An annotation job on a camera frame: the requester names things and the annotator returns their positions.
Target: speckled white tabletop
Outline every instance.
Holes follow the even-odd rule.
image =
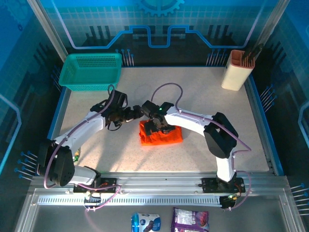
[[[224,113],[252,152],[239,154],[236,169],[268,171],[268,165],[244,87],[240,91],[221,88],[224,68],[123,68],[117,90],[128,95],[129,106],[150,100],[153,91],[166,82],[183,87],[179,107],[196,113]],[[159,90],[154,102],[175,103],[179,96],[176,86]],[[96,103],[107,99],[107,92],[72,92],[61,133],[76,125]],[[81,148],[76,163],[101,172],[177,172],[216,171],[216,159],[208,150],[205,138],[183,129],[183,142],[174,145],[141,146],[139,120],[124,124],[118,131],[101,130]]]

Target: blue packaged item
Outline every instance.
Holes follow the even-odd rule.
[[[131,217],[132,232],[155,232],[161,227],[159,214],[140,214],[135,213]]]

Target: purple snack bag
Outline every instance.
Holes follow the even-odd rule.
[[[207,211],[189,211],[174,207],[171,232],[209,232],[208,221]]]

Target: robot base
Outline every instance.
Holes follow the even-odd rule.
[[[98,178],[96,179],[92,185],[90,185],[89,187],[92,188],[103,188],[103,187],[108,187],[108,186],[112,186],[115,185],[117,182],[116,178]],[[79,185],[75,185],[74,189],[73,189],[73,193],[86,193],[87,191],[89,191],[88,189],[85,189]],[[92,192],[95,193],[116,193],[116,187],[114,188],[108,188],[108,189],[104,189],[104,190],[97,190],[94,191],[92,190]]]
[[[246,192],[242,178],[235,178],[232,183],[218,182],[217,178],[202,178],[202,184],[198,185],[203,188],[203,193],[237,193],[240,188],[241,193]]]

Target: table surface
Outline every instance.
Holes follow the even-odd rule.
[[[252,149],[252,152],[237,155],[237,170],[268,171],[245,88],[240,91],[223,89],[223,71],[224,68],[208,67],[123,68],[117,90],[128,95],[129,106],[142,105],[160,85],[178,83],[183,87],[180,108],[206,115],[225,114],[239,138]],[[163,87],[154,97],[154,103],[174,103],[179,94],[176,86]],[[106,91],[72,92],[61,134],[84,118],[94,104],[107,98]],[[216,159],[208,150],[205,138],[187,129],[182,132],[181,144],[141,146],[139,120],[124,124],[117,131],[101,130],[82,145],[76,165],[101,172],[216,171]]]
[[[280,200],[271,197],[249,197],[232,212],[218,207],[175,206],[184,210],[208,211],[211,232],[288,232]],[[159,214],[159,232],[170,232],[173,206],[106,206],[86,212],[82,206],[39,205],[33,219],[32,232],[115,232],[131,231],[131,215],[135,212]]]

